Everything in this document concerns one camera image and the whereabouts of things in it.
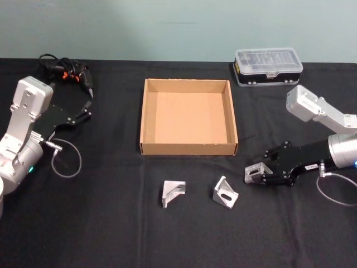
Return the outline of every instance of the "storage case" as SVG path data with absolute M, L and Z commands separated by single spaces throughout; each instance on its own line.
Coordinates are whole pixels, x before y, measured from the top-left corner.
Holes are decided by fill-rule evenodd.
M 295 85 L 302 64 L 292 48 L 243 49 L 236 51 L 233 69 L 241 87 Z

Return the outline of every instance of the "gray cable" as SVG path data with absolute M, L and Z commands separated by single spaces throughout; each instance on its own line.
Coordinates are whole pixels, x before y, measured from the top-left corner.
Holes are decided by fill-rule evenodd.
M 53 138 L 52 140 L 54 140 L 54 141 L 61 141 L 61 142 L 64 142 L 64 143 L 66 143 L 66 144 L 69 144 L 70 146 L 72 146 L 72 147 L 74 148 L 74 150 L 76 150 L 76 152 L 77 152 L 77 154 L 78 154 L 78 157 L 79 157 L 79 167 L 78 167 L 77 172 L 76 172 L 75 174 L 72 174 L 72 175 L 68 175 L 68 176 L 67 176 L 67 175 L 60 174 L 60 173 L 56 170 L 55 164 L 54 164 L 56 154 L 54 154 L 53 157 L 52 157 L 52 160 L 51 160 L 51 166 L 52 166 L 52 169 L 54 170 L 54 172 L 55 172 L 58 176 L 60 176 L 60 177 L 62 177 L 62 178 L 65 178 L 65 179 L 70 179 L 70 178 L 73 178 L 73 177 L 77 176 L 77 175 L 80 173 L 80 170 L 82 169 L 82 156 L 80 155 L 80 152 L 79 152 L 79 150 L 77 149 L 77 147 L 74 146 L 73 144 L 71 144 L 69 141 L 62 140 L 62 139 L 60 139 L 60 138 Z
M 345 177 L 345 176 L 342 176 L 342 175 L 337 174 L 337 173 L 331 173 L 331 172 L 325 173 L 325 177 L 328 177 L 328 176 L 336 176 L 336 177 L 342 178 L 342 179 L 344 179 L 344 180 L 347 180 L 348 182 L 352 183 L 352 184 L 354 185 L 354 187 L 357 188 L 357 183 L 355 183 L 353 180 L 351 180 L 351 179 L 349 179 L 349 178 L 347 178 L 347 177 Z M 336 203 L 336 204 L 344 205 L 344 206 L 346 206 L 346 207 L 355 207 L 355 206 L 357 206 L 357 203 L 355 203 L 355 204 L 347 204 L 347 203 L 343 203 L 343 202 L 337 201 L 336 199 L 333 199 L 333 198 L 327 196 L 327 195 L 320 189 L 320 186 L 319 186 L 319 180 L 320 180 L 320 178 L 325 178 L 325 177 L 320 177 L 320 176 L 319 176 L 319 177 L 317 177 L 317 180 L 316 180 L 317 190 L 319 190 L 319 192 L 320 192 L 325 198 L 327 198 L 328 200 L 330 200 L 330 201 L 332 201 L 332 202 L 334 202 L 334 203 Z

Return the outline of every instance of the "black table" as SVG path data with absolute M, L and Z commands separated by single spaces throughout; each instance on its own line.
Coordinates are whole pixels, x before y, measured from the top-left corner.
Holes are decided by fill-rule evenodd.
M 266 149 L 327 139 L 332 132 L 286 111 L 292 87 L 240 88 L 231 63 L 89 61 L 97 91 L 91 122 L 62 133 L 77 145 L 83 169 L 62 179 L 50 154 L 5 197 L 0 267 L 356 267 L 357 210 L 316 189 L 317 172 L 292 187 L 243 184 L 244 168 Z M 34 60 L 0 61 L 0 133 L 17 81 Z M 357 65 L 304 64 L 301 84 L 344 113 L 357 113 Z M 229 79 L 237 120 L 237 156 L 160 157 L 139 153 L 145 78 Z M 71 103 L 57 90 L 54 101 Z M 357 177 L 354 170 L 342 172 Z M 239 199 L 232 210 L 211 200 L 225 175 Z M 187 182 L 163 209 L 164 180 Z M 322 186 L 356 201 L 347 183 Z

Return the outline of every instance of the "metal bracket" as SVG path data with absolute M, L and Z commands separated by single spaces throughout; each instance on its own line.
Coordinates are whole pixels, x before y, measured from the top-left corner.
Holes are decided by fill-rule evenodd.
M 180 194 L 186 193 L 185 181 L 165 180 L 162 191 L 162 206 L 167 208 L 167 204 Z
M 251 166 L 247 166 L 245 168 L 244 182 L 261 183 L 262 176 L 265 174 L 273 174 L 273 172 L 263 162 Z
M 225 180 L 225 176 L 222 176 L 213 192 L 213 200 L 232 209 L 235 201 L 238 199 L 238 193 L 236 193 L 231 186 Z

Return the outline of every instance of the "bracket hole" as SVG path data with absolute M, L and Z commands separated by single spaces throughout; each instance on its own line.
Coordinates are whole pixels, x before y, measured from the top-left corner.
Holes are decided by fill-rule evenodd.
M 254 169 L 254 170 L 252 170 L 251 172 L 249 172 L 249 174 L 250 174 L 250 175 L 253 175 L 253 174 L 258 173 L 258 172 L 259 172 L 258 169 Z
M 231 201 L 231 200 L 232 200 L 232 198 L 229 197 L 229 196 L 226 195 L 226 194 L 221 194 L 221 197 L 224 198 L 224 199 L 226 199 L 226 200 L 228 200 L 228 201 Z

